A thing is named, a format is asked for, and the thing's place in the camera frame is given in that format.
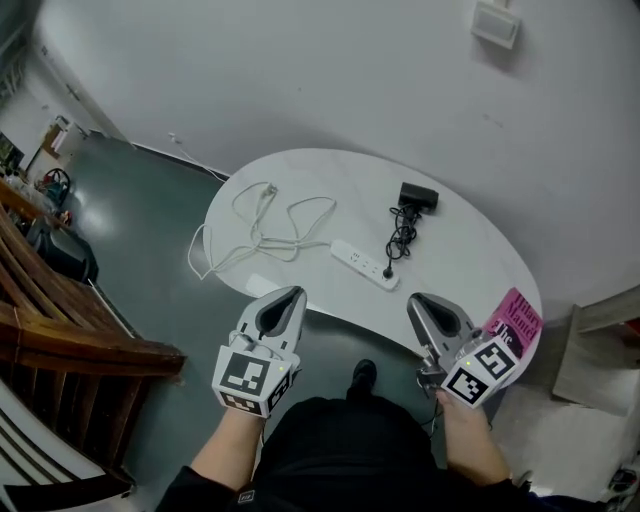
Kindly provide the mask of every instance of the white cable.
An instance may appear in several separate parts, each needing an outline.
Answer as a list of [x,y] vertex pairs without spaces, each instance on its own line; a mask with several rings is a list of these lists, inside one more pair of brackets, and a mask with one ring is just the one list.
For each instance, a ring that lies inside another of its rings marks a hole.
[[[249,190],[259,185],[264,185],[264,188],[260,193],[260,196],[258,197],[258,201],[256,203],[256,207],[254,211],[254,217],[252,220],[250,220],[250,219],[247,219],[244,215],[242,215],[236,209],[236,206],[235,206],[236,201],[244,193],[248,192]],[[307,199],[303,199],[302,201],[297,201],[287,206],[287,217],[289,217],[289,220],[291,221],[291,225],[293,226],[293,232],[294,232],[295,238],[278,238],[278,237],[265,236],[260,229],[260,221],[266,215],[267,210],[269,209],[269,206],[271,206],[271,203],[275,199],[277,193],[278,193],[278,189],[273,184],[267,181],[260,181],[252,185],[249,185],[233,198],[233,200],[231,201],[231,209],[233,210],[233,213],[235,213],[240,219],[242,219],[249,226],[249,239],[251,240],[252,245],[239,245],[237,247],[234,247],[224,256],[224,258],[222,258],[222,260],[220,260],[215,265],[213,264],[212,261],[210,261],[209,268],[204,274],[201,274],[200,272],[198,272],[196,268],[193,266],[193,263],[191,262],[191,251],[193,250],[193,245],[196,241],[196,238],[198,237],[198,233],[200,233],[201,230],[204,231],[204,229],[207,228],[209,229],[209,256],[210,258],[213,258],[213,232],[211,231],[211,226],[209,226],[206,223],[200,225],[198,229],[196,229],[196,232],[193,234],[193,238],[191,239],[191,244],[189,245],[189,252],[187,253],[187,263],[189,264],[189,267],[194,272],[194,274],[196,274],[201,281],[203,281],[211,272],[213,273],[221,272],[232,263],[237,263],[238,261],[244,258],[247,258],[252,254],[255,254],[256,252],[266,254],[267,256],[271,256],[272,258],[276,258],[280,261],[291,262],[298,257],[298,253],[302,248],[331,245],[331,243],[324,242],[324,241],[307,241],[307,238],[311,235],[315,227],[322,220],[328,217],[333,212],[333,210],[335,210],[338,204],[338,202],[335,199],[327,196],[309,197]],[[316,201],[319,199],[331,201],[331,205],[313,222],[313,224],[311,224],[311,227],[307,230],[307,232],[303,236],[300,236],[298,232],[298,226],[296,225],[291,215],[291,210],[293,210],[296,206],[299,206],[303,203],[306,203],[309,201]],[[284,257],[284,256],[278,256],[277,254],[273,254],[270,251],[292,251],[293,254],[290,257]]]
[[176,146],[178,146],[178,151],[180,151],[180,153],[182,153],[182,155],[185,158],[190,160],[192,163],[196,164],[198,167],[202,167],[205,171],[207,171],[209,174],[211,174],[218,181],[221,181],[222,183],[226,183],[227,182],[227,179],[229,179],[229,176],[225,176],[220,171],[218,171],[216,169],[213,169],[212,167],[209,167],[208,165],[204,165],[202,162],[199,162],[198,160],[193,158],[189,153],[187,153],[184,149],[182,149],[182,147],[181,147],[182,146],[182,142],[176,137],[175,134],[170,133],[169,134],[169,138],[171,139],[171,142],[173,142]]

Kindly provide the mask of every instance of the black charger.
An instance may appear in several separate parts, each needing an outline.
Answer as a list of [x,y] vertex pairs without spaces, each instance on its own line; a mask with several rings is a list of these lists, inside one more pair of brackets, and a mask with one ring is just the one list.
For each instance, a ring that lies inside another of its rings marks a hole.
[[400,197],[398,199],[399,208],[389,208],[389,211],[396,216],[396,229],[391,235],[386,246],[389,265],[382,271],[385,279],[393,277],[391,264],[405,256],[410,256],[409,244],[418,235],[415,224],[422,218],[421,212],[433,213],[438,206],[439,194],[430,188],[420,187],[412,183],[402,183]]

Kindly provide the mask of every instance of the wooden railing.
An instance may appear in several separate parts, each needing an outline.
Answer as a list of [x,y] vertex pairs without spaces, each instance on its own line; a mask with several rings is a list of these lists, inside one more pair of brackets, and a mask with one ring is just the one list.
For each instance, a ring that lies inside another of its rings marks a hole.
[[[0,202],[39,213],[4,183]],[[184,360],[132,338],[95,290],[51,270],[0,207],[0,378],[52,431],[118,469],[151,383]]]

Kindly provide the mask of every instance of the power strip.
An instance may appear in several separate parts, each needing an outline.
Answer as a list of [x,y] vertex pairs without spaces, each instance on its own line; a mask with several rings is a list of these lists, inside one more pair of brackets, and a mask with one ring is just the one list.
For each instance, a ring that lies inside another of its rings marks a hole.
[[388,292],[393,291],[400,282],[397,275],[390,279],[385,278],[382,275],[386,268],[383,263],[367,256],[344,240],[334,240],[331,243],[331,255]]

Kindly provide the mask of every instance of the black sleeve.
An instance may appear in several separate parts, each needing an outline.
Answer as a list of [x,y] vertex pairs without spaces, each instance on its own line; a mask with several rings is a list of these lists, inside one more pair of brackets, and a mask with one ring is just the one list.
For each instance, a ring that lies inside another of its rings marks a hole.
[[184,466],[160,501],[156,512],[225,510],[236,493]]
[[474,504],[479,510],[498,511],[522,511],[522,512],[544,512],[556,510],[549,507],[537,496],[518,489],[511,480],[505,480],[499,484],[488,485],[487,487],[477,487]]

